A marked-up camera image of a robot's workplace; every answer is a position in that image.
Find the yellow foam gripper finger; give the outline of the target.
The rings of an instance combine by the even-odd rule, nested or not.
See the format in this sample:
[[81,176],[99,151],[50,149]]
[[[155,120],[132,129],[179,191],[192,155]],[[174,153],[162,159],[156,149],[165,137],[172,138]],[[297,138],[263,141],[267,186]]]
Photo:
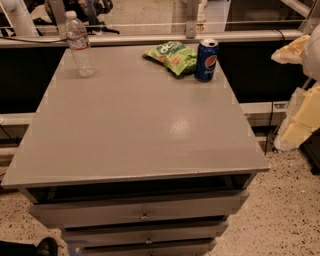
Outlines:
[[320,86],[297,88],[288,104],[286,118],[280,125],[274,146],[280,151],[298,148],[320,128]]
[[280,64],[305,64],[309,61],[307,55],[307,43],[310,39],[309,35],[303,35],[291,43],[277,49],[272,55],[271,59]]

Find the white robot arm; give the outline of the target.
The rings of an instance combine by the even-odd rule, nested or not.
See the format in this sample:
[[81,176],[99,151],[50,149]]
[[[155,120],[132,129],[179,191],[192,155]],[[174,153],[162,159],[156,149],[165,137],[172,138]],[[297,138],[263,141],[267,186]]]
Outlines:
[[301,64],[303,73],[315,81],[309,89],[294,91],[274,140],[277,150],[290,151],[320,128],[320,25],[310,35],[276,50],[271,59],[280,64]]

